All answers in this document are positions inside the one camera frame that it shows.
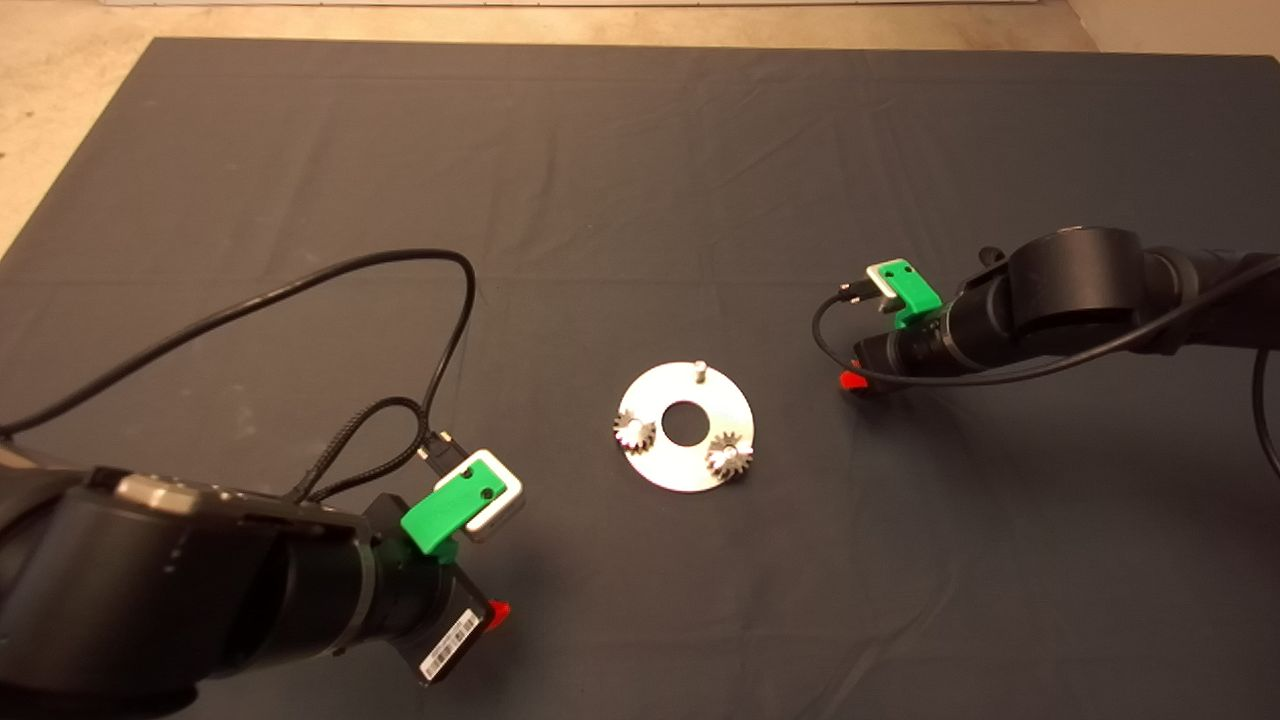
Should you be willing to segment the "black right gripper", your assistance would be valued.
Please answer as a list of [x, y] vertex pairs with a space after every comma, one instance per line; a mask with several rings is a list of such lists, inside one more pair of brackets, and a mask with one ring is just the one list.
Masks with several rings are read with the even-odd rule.
[[[905, 378], [950, 379], [984, 372], [987, 366], [956, 346], [950, 331], [951, 309], [952, 304], [946, 302], [904, 328], [858, 341], [852, 365], [874, 374]], [[840, 388], [849, 393], [864, 392], [867, 378], [844, 370]]]

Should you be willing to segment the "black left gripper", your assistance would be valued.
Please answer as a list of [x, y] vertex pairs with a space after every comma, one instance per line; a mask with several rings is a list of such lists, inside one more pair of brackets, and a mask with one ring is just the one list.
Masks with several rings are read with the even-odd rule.
[[509, 618], [512, 606], [489, 600], [456, 562], [426, 555], [401, 525], [408, 505], [379, 495], [364, 511], [370, 523], [372, 600], [362, 641], [390, 646], [422, 687], [440, 684], [477, 643]]

